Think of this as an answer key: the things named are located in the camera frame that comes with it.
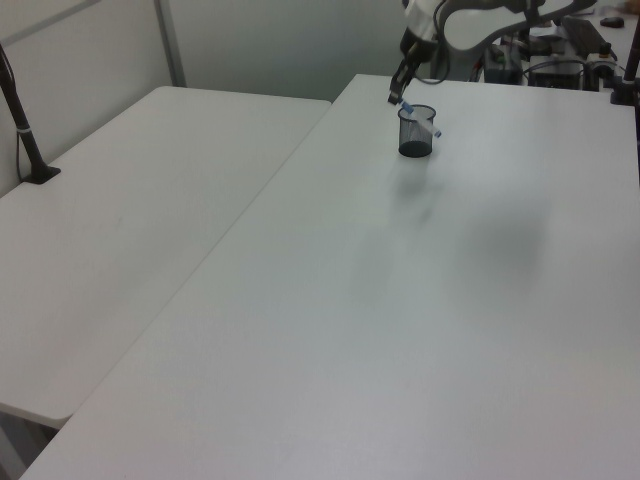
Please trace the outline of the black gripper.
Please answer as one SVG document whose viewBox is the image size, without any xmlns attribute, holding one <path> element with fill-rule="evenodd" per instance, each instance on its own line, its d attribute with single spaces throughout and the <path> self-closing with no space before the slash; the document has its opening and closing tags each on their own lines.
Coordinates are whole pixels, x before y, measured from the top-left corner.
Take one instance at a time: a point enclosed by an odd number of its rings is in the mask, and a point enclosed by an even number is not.
<svg viewBox="0 0 640 480">
<path fill-rule="evenodd" d="M 397 105 L 406 88 L 415 77 L 416 70 L 429 63 L 437 52 L 437 42 L 424 40 L 406 28 L 400 41 L 402 62 L 391 77 L 388 103 Z"/>
</svg>

